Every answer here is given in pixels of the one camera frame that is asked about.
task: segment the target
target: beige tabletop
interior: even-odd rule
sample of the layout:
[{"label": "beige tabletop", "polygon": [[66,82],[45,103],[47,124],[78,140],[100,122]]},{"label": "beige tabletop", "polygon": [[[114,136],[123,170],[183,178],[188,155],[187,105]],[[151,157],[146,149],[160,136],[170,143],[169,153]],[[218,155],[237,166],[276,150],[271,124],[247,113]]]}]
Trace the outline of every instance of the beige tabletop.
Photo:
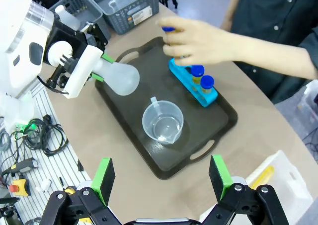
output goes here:
[{"label": "beige tabletop", "polygon": [[[136,29],[123,36],[113,34],[106,47],[109,55],[116,58],[127,49],[162,36],[163,32],[155,21],[172,15],[173,12],[161,5],[158,15]],[[283,150],[316,198],[317,164],[274,105],[235,64],[210,66],[208,71],[216,80],[215,88],[238,113],[237,125],[213,151],[223,156],[231,175],[246,178],[269,155]],[[109,206],[122,223],[135,218],[198,219],[215,204],[208,175],[209,156],[184,168],[169,180],[160,180],[134,148],[93,82],[87,83],[75,99],[66,99],[52,92],[49,95],[88,174],[94,176],[103,157],[113,159],[116,179]]]}]

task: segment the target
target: gray plastic basket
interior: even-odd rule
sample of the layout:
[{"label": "gray plastic basket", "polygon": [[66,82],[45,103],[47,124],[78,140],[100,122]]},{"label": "gray plastic basket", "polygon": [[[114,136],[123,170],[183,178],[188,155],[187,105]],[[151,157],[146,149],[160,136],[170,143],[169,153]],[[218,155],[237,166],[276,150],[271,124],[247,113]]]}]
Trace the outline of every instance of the gray plastic basket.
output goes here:
[{"label": "gray plastic basket", "polygon": [[108,6],[111,0],[93,0],[104,13],[104,18],[117,34],[125,34],[143,20],[138,20],[142,10],[155,15],[159,12],[159,0],[137,0],[116,12]]},{"label": "gray plastic basket", "polygon": [[[97,23],[106,39],[110,39],[111,35],[105,19],[103,18],[102,11],[90,0],[60,0],[52,7],[50,7],[49,10],[54,12],[55,8],[59,5],[63,5],[67,12],[74,15],[78,20],[80,20],[80,29],[82,29],[86,25],[87,21]],[[96,41],[93,36],[87,34],[86,37],[87,42],[90,45],[96,46]]]}]

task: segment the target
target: gray floor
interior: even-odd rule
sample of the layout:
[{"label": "gray floor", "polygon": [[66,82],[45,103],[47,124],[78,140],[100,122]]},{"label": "gray floor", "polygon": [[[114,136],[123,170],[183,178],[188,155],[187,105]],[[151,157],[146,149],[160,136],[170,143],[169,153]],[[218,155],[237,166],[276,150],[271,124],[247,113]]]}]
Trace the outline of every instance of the gray floor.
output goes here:
[{"label": "gray floor", "polygon": [[[224,14],[230,0],[177,0],[178,9],[174,9],[172,1],[169,1],[169,8],[175,11],[179,16],[190,19],[205,21],[211,25],[219,27],[222,24]],[[294,128],[300,138],[304,138],[310,133],[306,131],[299,120],[295,119],[295,111],[299,103],[304,89],[300,90],[294,97],[276,105],[276,108],[284,115],[286,120]],[[314,141],[318,142],[318,135],[314,135]],[[312,135],[306,137],[305,143],[312,140]],[[316,148],[308,146],[313,157],[318,160]],[[318,224],[318,201],[316,200],[305,216],[298,223],[299,225]]]}]

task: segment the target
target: test tube rack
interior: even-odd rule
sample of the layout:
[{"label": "test tube rack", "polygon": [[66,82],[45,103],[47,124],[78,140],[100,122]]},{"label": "test tube rack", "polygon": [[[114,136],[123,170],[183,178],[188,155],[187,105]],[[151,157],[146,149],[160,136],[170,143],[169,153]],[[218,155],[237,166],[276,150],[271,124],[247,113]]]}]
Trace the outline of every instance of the test tube rack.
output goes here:
[{"label": "test tube rack", "polygon": [[169,69],[203,107],[209,106],[217,99],[218,92],[214,88],[212,88],[210,93],[204,93],[201,85],[193,82],[192,75],[188,72],[187,67],[176,65],[174,59],[172,59],[169,61]]}]

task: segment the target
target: human arm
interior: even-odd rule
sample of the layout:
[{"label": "human arm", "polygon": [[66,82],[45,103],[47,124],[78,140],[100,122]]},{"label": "human arm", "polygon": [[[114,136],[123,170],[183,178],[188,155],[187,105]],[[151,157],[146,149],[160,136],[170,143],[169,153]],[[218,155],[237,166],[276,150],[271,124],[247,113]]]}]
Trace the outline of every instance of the human arm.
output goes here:
[{"label": "human arm", "polygon": [[163,38],[170,44],[163,48],[167,55],[187,56],[175,59],[180,66],[242,61],[285,75],[307,79],[318,77],[314,65],[318,65],[318,29],[311,35],[310,47],[294,47],[229,33],[202,21],[178,17],[162,19],[159,25],[172,26],[180,31]]},{"label": "human arm", "polygon": [[233,15],[235,13],[235,10],[238,6],[239,0],[230,0],[228,9],[225,13],[223,23],[221,25],[221,29],[230,31],[232,27],[232,20],[233,20]]}]

